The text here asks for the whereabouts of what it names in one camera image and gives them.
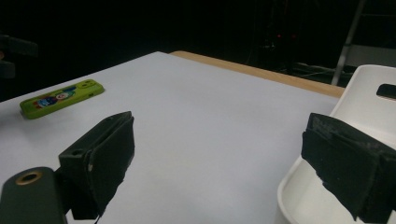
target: white table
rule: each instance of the white table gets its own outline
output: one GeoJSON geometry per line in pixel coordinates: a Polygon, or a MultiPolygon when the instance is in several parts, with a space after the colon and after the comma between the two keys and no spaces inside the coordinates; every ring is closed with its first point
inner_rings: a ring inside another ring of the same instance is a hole
{"type": "MultiPolygon", "coordinates": [[[[100,223],[273,223],[311,112],[338,99],[160,52],[0,104],[0,184],[131,110],[135,156],[100,223]],[[40,119],[19,102],[93,78],[101,95],[40,119]]],[[[75,221],[68,215],[69,223],[75,221]]]]}

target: phone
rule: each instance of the phone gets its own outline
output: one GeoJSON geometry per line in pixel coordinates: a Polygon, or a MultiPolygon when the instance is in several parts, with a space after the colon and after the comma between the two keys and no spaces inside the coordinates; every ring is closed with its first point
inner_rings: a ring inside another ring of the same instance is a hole
{"type": "Polygon", "coordinates": [[[87,79],[75,85],[22,101],[20,106],[26,118],[38,119],[104,91],[105,89],[100,83],[87,79]]]}

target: white surface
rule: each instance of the white surface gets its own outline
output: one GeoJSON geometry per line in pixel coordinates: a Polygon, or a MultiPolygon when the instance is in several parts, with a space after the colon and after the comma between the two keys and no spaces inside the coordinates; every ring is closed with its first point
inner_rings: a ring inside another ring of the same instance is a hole
{"type": "Polygon", "coordinates": [[[97,122],[131,110],[134,160],[100,223],[273,223],[276,187],[301,152],[309,114],[336,103],[157,52],[0,104],[0,183],[56,169],[97,122]],[[40,119],[21,116],[20,101],[86,78],[106,91],[40,119]]]}
{"type": "MultiPolygon", "coordinates": [[[[376,95],[382,84],[396,85],[396,68],[359,67],[331,116],[396,148],[396,101],[376,95]]],[[[301,157],[282,180],[277,194],[279,211],[276,224],[363,223],[352,219],[345,207],[322,186],[315,170],[301,157]]],[[[395,212],[388,223],[396,223],[395,212]]]]}

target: dark wall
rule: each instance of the dark wall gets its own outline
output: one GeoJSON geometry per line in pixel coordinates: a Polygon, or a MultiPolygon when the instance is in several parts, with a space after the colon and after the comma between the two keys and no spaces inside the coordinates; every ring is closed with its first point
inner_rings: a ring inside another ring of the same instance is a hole
{"type": "Polygon", "coordinates": [[[295,61],[332,64],[357,1],[2,0],[0,30],[36,42],[39,57],[6,55],[17,76],[0,79],[0,101],[153,51],[274,70],[295,61]]]}

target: black object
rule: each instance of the black object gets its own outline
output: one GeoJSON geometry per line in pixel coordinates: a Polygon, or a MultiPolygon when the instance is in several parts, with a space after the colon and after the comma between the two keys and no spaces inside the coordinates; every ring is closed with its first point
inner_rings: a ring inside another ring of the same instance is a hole
{"type": "Polygon", "coordinates": [[[59,155],[53,172],[36,167],[11,177],[3,186],[1,224],[67,223],[102,216],[134,156],[134,118],[120,113],[99,122],[59,155]]]}
{"type": "MultiPolygon", "coordinates": [[[[38,45],[34,42],[18,39],[9,35],[2,35],[0,33],[0,53],[3,54],[18,54],[25,56],[38,56],[38,45]]],[[[11,62],[2,61],[0,58],[0,77],[14,78],[15,64],[11,62]]]]}
{"type": "Polygon", "coordinates": [[[396,208],[396,151],[339,119],[311,114],[302,157],[323,186],[363,222],[387,223],[396,208]]]}

